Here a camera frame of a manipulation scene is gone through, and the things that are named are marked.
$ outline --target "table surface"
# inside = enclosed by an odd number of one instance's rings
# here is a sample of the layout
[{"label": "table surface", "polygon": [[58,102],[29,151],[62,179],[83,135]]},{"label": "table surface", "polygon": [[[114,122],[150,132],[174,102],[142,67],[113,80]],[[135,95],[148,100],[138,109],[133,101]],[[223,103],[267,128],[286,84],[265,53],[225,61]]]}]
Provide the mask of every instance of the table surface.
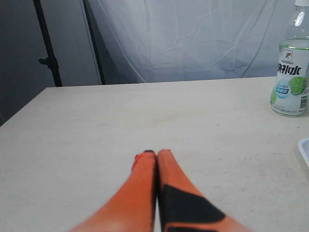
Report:
[{"label": "table surface", "polygon": [[[47,88],[0,127],[0,228],[65,231],[134,155],[171,148],[216,206],[255,231],[309,231],[309,114],[273,113],[274,77]],[[156,217],[155,231],[159,231]]]}]

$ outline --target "green lime graphic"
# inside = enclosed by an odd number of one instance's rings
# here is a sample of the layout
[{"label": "green lime graphic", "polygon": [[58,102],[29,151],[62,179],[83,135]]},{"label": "green lime graphic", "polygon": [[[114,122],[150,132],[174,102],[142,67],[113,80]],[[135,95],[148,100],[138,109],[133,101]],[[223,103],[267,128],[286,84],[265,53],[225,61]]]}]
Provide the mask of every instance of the green lime graphic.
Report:
[{"label": "green lime graphic", "polygon": [[291,88],[291,93],[293,95],[301,94],[306,88],[306,79],[302,76],[294,77],[289,81],[289,86]]},{"label": "green lime graphic", "polygon": [[275,89],[272,90],[271,95],[270,95],[270,102],[275,104],[277,99],[277,93]]}]

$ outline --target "plastic bottle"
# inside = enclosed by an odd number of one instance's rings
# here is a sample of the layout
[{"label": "plastic bottle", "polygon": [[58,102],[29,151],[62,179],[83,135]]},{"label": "plastic bottle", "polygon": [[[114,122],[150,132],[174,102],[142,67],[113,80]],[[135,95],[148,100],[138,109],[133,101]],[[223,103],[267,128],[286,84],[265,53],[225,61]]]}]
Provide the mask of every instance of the plastic bottle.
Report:
[{"label": "plastic bottle", "polygon": [[295,1],[295,13],[279,50],[278,74],[270,105],[280,115],[299,116],[308,108],[309,0]]}]

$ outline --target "table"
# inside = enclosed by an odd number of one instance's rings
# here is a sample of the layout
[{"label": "table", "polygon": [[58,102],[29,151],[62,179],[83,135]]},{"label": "table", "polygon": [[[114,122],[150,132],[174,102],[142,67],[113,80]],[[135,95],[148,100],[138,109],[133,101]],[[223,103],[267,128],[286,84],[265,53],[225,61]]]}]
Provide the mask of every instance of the table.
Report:
[{"label": "table", "polygon": [[[309,231],[309,114],[273,113],[274,77],[47,88],[0,128],[0,228],[65,231],[134,155],[171,148],[216,206],[256,231]],[[159,231],[156,217],[155,231]]]}]

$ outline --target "white backdrop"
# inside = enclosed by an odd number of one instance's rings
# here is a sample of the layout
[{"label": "white backdrop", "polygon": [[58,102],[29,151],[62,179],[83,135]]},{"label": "white backdrop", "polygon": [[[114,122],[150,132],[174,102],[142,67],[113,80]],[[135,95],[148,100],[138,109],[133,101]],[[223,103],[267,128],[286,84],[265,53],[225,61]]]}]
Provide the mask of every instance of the white backdrop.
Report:
[{"label": "white backdrop", "polygon": [[90,0],[131,82],[275,75],[293,0]]}]

